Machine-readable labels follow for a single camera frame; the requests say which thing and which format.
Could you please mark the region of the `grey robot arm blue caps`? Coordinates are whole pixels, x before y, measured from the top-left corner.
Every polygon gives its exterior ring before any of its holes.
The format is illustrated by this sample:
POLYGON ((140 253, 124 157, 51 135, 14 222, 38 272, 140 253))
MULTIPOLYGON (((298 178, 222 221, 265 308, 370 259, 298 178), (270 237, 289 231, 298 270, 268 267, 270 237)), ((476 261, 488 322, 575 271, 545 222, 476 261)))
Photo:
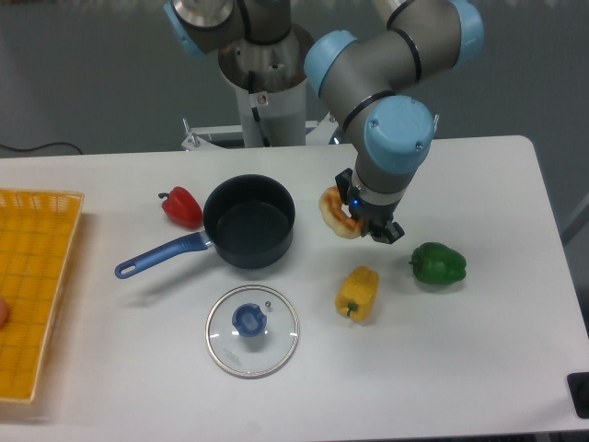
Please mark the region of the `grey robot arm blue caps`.
POLYGON ((459 66, 481 50, 484 26, 467 1, 378 1, 383 33, 359 41, 335 30, 314 39, 287 1, 167 1, 164 10, 186 52, 215 53, 235 90, 244 143, 301 145, 305 91, 327 106, 357 152, 337 176, 324 209, 340 237, 401 238, 395 210, 427 157, 437 120, 403 91, 459 66))

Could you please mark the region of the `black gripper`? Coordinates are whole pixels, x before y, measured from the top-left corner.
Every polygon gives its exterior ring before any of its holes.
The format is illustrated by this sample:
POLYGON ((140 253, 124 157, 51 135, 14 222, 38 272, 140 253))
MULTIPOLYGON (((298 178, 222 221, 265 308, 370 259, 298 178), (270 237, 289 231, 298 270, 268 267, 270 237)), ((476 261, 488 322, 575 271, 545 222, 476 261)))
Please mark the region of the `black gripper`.
POLYGON ((393 244, 405 235, 404 229, 394 221, 396 204, 372 204, 352 184, 352 169, 345 169, 335 177, 341 202, 348 205, 352 218, 363 223, 362 237, 393 244))

